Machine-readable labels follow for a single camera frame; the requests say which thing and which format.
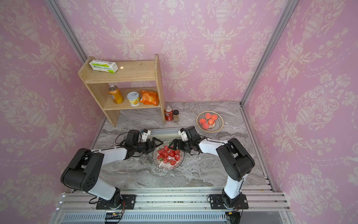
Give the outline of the beige plastic wrap dispenser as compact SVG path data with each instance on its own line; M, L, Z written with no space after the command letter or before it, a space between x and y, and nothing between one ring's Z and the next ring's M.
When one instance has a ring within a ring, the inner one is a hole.
M181 139L179 134L179 127L168 127L168 128L160 128L160 129L150 129L151 132L149 134L149 138L156 138L161 141L168 141L173 139Z

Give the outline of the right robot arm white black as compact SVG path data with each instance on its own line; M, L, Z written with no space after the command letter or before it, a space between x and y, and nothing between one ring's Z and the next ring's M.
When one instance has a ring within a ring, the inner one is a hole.
M179 139L169 144L172 150L218 156L227 173L227 182L222 190L222 202L228 209L246 210L249 208L242 186L255 162L249 152L236 138L227 141L212 140L198 134L194 126L178 131Z

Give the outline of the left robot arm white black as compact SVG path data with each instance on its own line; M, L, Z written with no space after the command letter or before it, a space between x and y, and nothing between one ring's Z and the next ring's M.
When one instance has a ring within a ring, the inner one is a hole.
M99 175L103 165L115 161L124 161L135 153L149 154L163 145L163 141L152 137L150 131L130 130L126 138L112 148L101 150L79 149L61 175L61 183L66 187L83 191L98 198L103 205L117 209L124 206L120 189L114 187Z

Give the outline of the patterned plate with peaches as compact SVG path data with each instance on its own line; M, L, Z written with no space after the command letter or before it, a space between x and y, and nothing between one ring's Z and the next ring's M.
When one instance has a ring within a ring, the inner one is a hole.
M207 133L216 133L224 126L223 118L218 113L212 111L206 111L199 114L196 122L198 127Z

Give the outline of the red strawberries pile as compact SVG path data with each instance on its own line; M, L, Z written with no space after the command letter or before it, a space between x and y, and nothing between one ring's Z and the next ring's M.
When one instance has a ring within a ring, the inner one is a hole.
M158 152L155 154L157 162L160 165L169 164L171 166L178 165L182 159L181 152L173 151L169 149L168 146L164 146L163 148L159 149Z

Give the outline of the small brown spice jar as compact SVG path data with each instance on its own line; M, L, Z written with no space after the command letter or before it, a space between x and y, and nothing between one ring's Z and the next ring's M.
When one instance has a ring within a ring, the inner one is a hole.
M179 111L173 110L173 122L178 123L179 122Z

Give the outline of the red soda can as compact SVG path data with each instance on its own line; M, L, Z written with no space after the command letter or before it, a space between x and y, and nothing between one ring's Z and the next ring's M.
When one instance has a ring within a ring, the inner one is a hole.
M166 121L173 121L173 109L170 106L165 108L165 119Z

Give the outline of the peach fruit pile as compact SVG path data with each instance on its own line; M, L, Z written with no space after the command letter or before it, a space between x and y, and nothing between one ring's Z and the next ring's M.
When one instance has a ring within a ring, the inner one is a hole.
M206 113L203 118L199 119L199 124L204 130L210 130L216 126L217 120L216 114Z

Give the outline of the orange snack bag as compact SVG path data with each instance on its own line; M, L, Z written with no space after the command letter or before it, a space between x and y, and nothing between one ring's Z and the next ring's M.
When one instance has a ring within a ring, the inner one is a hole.
M159 96L157 92L150 90L141 90L140 93L142 95L140 103L143 103L145 105L158 106Z

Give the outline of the white yellow cup container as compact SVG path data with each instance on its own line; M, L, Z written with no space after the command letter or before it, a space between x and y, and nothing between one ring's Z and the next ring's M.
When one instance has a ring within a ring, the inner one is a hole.
M128 93L127 99L129 101L130 106L140 105L140 95L136 91L132 91L132 92Z

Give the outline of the orange drink can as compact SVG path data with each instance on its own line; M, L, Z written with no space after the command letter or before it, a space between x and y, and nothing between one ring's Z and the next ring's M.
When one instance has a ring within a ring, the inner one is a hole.
M115 85L110 86L108 91L109 91L109 95L114 103L116 103L116 104L123 103L123 101L124 101L123 96L117 86L115 86Z

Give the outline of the small electronics board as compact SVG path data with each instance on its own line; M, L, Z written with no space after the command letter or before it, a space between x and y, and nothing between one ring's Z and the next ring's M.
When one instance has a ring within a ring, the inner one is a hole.
M122 212L107 212L104 219L105 221L120 221L122 217Z

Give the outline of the wooden two-tier shelf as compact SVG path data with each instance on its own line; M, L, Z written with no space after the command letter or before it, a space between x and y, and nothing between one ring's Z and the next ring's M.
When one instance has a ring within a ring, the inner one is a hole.
M117 126L120 112L131 109L159 108L163 123L166 123L166 103L158 54L155 55L153 60L117 61L118 71L114 74L93 70L90 62L94 59L94 57L89 57L78 71L78 75L114 127ZM113 102L108 91L111 84L118 84L118 88L124 98L123 103L116 104ZM159 104L157 106L144 104L131 106L126 97L127 94L132 91L140 92L141 90L157 92Z

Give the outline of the white green carton box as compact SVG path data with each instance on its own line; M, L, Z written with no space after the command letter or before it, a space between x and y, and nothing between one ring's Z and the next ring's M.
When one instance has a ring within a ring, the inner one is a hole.
M114 74L118 70L118 66L115 62L92 60L89 65L95 71L103 71Z

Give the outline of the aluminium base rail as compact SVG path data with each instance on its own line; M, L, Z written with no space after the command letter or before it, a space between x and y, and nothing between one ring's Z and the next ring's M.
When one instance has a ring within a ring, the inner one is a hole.
M249 208L228 209L220 187L126 189L124 206L113 210L92 195L62 195L52 224L292 224L283 193L269 186L246 186ZM120 221L105 221L107 212L122 212Z

